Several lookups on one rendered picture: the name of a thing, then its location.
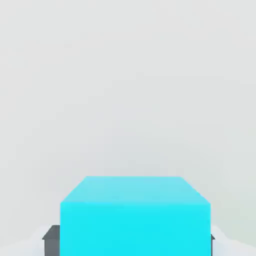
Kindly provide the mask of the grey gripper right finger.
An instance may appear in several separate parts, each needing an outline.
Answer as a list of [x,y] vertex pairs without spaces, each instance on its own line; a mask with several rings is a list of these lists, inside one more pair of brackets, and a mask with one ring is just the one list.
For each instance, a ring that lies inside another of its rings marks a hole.
[[214,236],[213,256],[256,256],[256,247],[228,238],[217,226],[211,226]]

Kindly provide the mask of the small cyan cube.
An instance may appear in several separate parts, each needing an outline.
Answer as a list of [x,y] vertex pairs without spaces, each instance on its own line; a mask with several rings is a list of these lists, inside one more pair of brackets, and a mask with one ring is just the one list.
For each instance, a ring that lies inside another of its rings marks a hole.
[[60,204],[60,256],[211,256],[211,205],[177,176],[88,176]]

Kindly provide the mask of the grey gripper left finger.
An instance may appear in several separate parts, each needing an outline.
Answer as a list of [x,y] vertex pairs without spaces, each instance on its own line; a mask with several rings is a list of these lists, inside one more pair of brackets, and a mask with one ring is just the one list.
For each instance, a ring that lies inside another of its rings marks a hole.
[[38,228],[29,238],[0,247],[0,256],[60,256],[59,228]]

